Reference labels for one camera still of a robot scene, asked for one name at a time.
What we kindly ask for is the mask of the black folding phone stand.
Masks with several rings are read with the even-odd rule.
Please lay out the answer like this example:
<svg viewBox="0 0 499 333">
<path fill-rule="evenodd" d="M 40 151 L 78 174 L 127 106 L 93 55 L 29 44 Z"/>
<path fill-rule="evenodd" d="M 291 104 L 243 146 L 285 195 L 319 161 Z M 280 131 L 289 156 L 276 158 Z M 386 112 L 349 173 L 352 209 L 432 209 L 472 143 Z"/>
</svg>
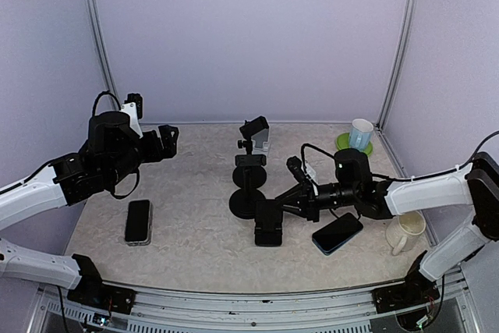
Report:
<svg viewBox="0 0 499 333">
<path fill-rule="evenodd" d="M 256 246 L 282 245 L 283 211 L 275 200 L 259 200 L 255 209 L 254 242 Z"/>
</svg>

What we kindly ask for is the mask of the white folding phone stand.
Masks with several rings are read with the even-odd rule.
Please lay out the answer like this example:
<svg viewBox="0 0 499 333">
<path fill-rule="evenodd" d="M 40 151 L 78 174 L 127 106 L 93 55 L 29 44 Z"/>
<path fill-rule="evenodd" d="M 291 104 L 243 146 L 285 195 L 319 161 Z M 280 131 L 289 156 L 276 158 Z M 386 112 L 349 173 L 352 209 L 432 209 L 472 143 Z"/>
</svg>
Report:
<svg viewBox="0 0 499 333">
<path fill-rule="evenodd" d="M 271 148 L 270 127 L 252 135 L 251 140 L 253 143 L 252 154 L 263 154 L 267 157 Z"/>
</svg>

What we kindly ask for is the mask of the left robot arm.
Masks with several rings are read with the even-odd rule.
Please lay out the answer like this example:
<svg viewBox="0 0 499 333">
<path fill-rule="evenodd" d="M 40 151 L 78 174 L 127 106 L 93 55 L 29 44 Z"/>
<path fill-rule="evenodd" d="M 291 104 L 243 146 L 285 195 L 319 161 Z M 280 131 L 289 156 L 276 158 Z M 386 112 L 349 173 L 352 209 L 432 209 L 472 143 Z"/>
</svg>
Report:
<svg viewBox="0 0 499 333">
<path fill-rule="evenodd" d="M 163 125 L 144 132 L 135 115 L 103 112 L 90 118 L 87 140 L 76 153 L 48 161 L 24 180 L 1 191 L 1 227 L 8 228 L 41 212 L 70 207 L 108 191 L 140 166 L 173 158 L 179 130 Z M 95 306 L 109 297 L 107 285 L 86 256 L 56 256 L 1 241 L 1 275 L 68 290 L 78 289 Z"/>
</svg>

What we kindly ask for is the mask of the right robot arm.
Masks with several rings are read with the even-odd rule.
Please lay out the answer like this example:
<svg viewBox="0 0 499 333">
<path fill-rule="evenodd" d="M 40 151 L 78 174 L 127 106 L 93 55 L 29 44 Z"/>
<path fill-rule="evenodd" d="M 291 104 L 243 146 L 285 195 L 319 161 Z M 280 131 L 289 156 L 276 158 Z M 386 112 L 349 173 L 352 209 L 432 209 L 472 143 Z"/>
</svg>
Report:
<svg viewBox="0 0 499 333">
<path fill-rule="evenodd" d="M 373 174 L 365 153 L 353 148 L 332 155 L 337 181 L 316 184 L 303 157 L 287 160 L 297 185 L 278 196 L 275 208 L 317 222 L 320 211 L 353 206 L 366 218 L 384 220 L 413 211 L 470 205 L 472 213 L 436 247 L 414 262 L 411 277 L 398 291 L 414 305 L 443 274 L 491 241 L 498 240 L 498 165 L 475 150 L 463 165 L 430 175 L 395 179 Z"/>
</svg>

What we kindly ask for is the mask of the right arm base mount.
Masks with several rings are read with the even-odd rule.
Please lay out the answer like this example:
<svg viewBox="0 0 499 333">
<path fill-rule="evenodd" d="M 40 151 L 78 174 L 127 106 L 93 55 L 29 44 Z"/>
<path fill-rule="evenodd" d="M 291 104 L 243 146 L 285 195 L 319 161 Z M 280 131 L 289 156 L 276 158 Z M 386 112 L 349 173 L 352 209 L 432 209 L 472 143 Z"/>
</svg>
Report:
<svg viewBox="0 0 499 333">
<path fill-rule="evenodd" d="M 371 294 L 378 314 L 428 303 L 441 297 L 437 283 L 420 272 L 420 264 L 427 251 L 412 263 L 402 283 L 374 289 Z"/>
</svg>

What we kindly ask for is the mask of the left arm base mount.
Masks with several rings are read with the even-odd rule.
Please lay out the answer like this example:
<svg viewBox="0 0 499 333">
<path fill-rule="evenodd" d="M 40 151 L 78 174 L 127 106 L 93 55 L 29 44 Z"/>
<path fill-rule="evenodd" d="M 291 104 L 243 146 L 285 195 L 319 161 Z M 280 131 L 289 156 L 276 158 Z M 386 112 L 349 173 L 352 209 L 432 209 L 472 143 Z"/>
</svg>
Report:
<svg viewBox="0 0 499 333">
<path fill-rule="evenodd" d="M 80 281 L 67 292 L 67 299 L 108 312 L 130 315 L 136 292 L 132 289 L 105 284 L 93 261 L 84 255 L 73 254 L 79 267 Z"/>
</svg>

